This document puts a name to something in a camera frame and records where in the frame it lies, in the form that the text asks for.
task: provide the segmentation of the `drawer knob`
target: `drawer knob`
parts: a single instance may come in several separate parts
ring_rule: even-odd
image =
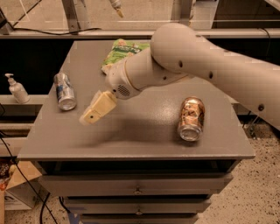
[[[142,215],[143,213],[140,211],[140,209],[138,209],[138,211],[136,212],[136,215]]]
[[[140,194],[142,194],[142,193],[143,193],[143,192],[140,191],[139,187],[137,187],[136,190],[134,191],[134,194],[135,194],[135,195],[140,195]]]

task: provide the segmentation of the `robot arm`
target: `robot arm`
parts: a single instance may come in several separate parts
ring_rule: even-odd
[[[129,99],[147,87],[192,76],[280,130],[280,66],[224,50],[182,24],[156,30],[150,48],[116,63],[106,83],[116,98]]]

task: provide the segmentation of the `box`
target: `box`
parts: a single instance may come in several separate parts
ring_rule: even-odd
[[[40,184],[35,181],[35,179],[40,177],[42,174],[31,162],[28,161],[20,161],[18,163],[18,167],[38,193],[40,190]],[[36,200],[37,194],[32,190],[19,170],[16,169],[5,190],[4,209],[32,209],[35,206]]]

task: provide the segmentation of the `soap dispenser bottle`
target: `soap dispenser bottle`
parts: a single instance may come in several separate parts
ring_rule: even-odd
[[[24,86],[16,82],[11,76],[13,76],[12,73],[7,73],[5,75],[8,78],[8,82],[10,83],[9,90],[19,103],[26,103],[30,100],[30,96],[27,94]]]

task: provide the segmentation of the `silver can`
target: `silver can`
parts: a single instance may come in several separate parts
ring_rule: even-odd
[[[202,136],[205,107],[201,99],[188,97],[182,103],[178,133],[188,142],[197,141]]]
[[[76,106],[76,99],[68,76],[65,73],[57,73],[53,77],[53,82],[56,87],[59,108],[63,110],[73,109]]]

